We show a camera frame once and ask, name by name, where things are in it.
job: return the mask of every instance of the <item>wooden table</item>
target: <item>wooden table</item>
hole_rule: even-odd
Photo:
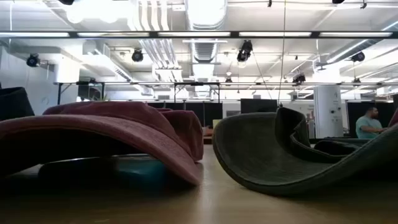
[[[52,194],[35,189],[35,172],[4,180],[0,223],[398,223],[398,184],[343,182],[311,197],[277,198],[245,189],[229,178],[205,146],[203,183],[148,195],[128,190]]]

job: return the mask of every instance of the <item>cable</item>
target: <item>cable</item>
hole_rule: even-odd
[[[285,3],[284,3],[284,31],[285,30],[286,30],[286,0],[285,0]],[[278,105],[279,105],[279,102],[280,102],[280,88],[282,88],[282,79],[284,77],[284,56],[285,56],[285,32],[284,32],[284,38],[282,40],[282,68],[280,69]]]
[[[253,51],[253,50],[252,50],[252,53],[253,53],[254,60],[256,61],[257,69],[259,70],[259,73],[260,73],[260,76],[261,76],[261,78],[262,78],[262,81],[264,82],[264,85],[265,85],[265,86],[266,86],[266,88],[267,88],[267,91],[268,91],[269,98],[272,100],[271,93],[269,92],[269,89],[268,89],[268,87],[267,87],[267,83],[266,83],[266,81],[265,81],[264,77],[262,76],[262,72],[261,72],[261,69],[260,69],[259,63],[257,62],[256,54],[254,53],[254,51]]]

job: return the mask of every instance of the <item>white ceiling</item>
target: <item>white ceiling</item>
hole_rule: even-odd
[[[225,30],[283,30],[284,15],[286,30],[381,30],[392,21],[398,21],[398,1],[367,0],[368,7],[360,9],[362,1],[346,0],[342,9],[332,8],[331,0],[287,0],[287,9],[284,12],[283,1],[273,0],[271,8],[266,7],[267,1],[229,0]],[[126,1],[118,1],[115,4],[123,5]],[[174,11],[172,8],[183,6],[183,0],[169,0],[169,25],[173,30],[186,30],[187,22],[185,11]],[[129,30],[127,19],[123,18],[123,7],[120,15],[122,18],[117,22],[107,24],[99,19],[88,19],[80,24],[68,22],[65,10],[57,1],[30,1],[0,0],[0,30]],[[46,41],[44,44],[64,47],[80,40],[59,40],[56,42]],[[314,59],[318,54],[330,54],[351,40],[344,39],[322,39],[317,42],[313,39],[253,39],[254,54],[247,61],[245,68],[238,68],[236,52],[240,48],[242,39],[229,39],[228,43],[220,44],[214,76],[225,77],[227,71],[232,72],[233,77],[239,75],[241,82],[253,82],[261,73],[265,77],[271,77],[270,82],[278,82],[280,76],[288,74],[293,68],[309,59]],[[29,45],[43,45],[40,40],[26,41]],[[138,40],[106,40],[106,44],[113,50],[111,54],[125,69],[136,75],[137,79],[149,80],[145,73],[152,70],[152,62],[147,55],[144,61],[133,63],[131,54],[135,48],[140,48]],[[188,44],[174,39],[173,46],[182,67],[183,77],[189,77],[191,71],[191,52]],[[352,80],[355,74],[361,75],[375,72],[380,68],[395,63],[398,53],[391,53],[378,57],[385,52],[398,47],[398,40],[383,40],[364,50],[366,60],[356,64],[353,69],[352,63],[342,62],[338,66],[340,72],[347,80]],[[312,62],[307,62],[303,70],[308,78],[312,76]],[[384,73],[379,77],[397,75],[394,70]]]

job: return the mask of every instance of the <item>pillar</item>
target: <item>pillar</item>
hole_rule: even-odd
[[[343,137],[340,86],[316,86],[314,104],[316,138]]]

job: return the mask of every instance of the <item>ceiling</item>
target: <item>ceiling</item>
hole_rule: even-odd
[[[382,30],[398,21],[398,1],[368,0],[366,9],[360,9],[362,1],[346,0],[335,7],[331,0],[287,0],[272,1],[229,0],[226,11],[224,30]],[[85,19],[79,24],[72,24],[67,19],[65,8],[57,1],[2,1],[0,0],[0,30],[130,30],[127,16],[131,14],[128,1],[115,1],[119,19],[111,24],[100,19]],[[172,30],[187,30],[186,12],[183,0],[168,0],[168,23]],[[214,80],[224,81],[226,72],[232,73],[234,82],[262,81],[261,75],[268,82],[279,82],[280,78],[291,78],[289,73],[299,65],[307,81],[311,80],[313,60],[318,55],[328,55],[353,40],[346,39],[253,39],[253,54],[244,68],[239,68],[236,56],[242,39],[228,39],[227,43],[218,44]],[[142,62],[133,62],[134,49],[140,49],[138,40],[104,40],[111,50],[111,58],[125,71],[139,81],[151,82],[153,62],[144,52]],[[24,40],[27,45],[55,45],[63,49],[81,40]],[[192,54],[189,44],[181,39],[173,39],[172,45],[182,68],[182,77],[189,78],[192,73]],[[366,82],[378,82],[383,78],[398,75],[394,66],[398,56],[398,40],[383,40],[363,50],[366,59],[363,62],[340,62],[334,64],[340,70],[342,81],[350,82],[354,75],[366,77],[391,65],[390,70],[380,73]]]

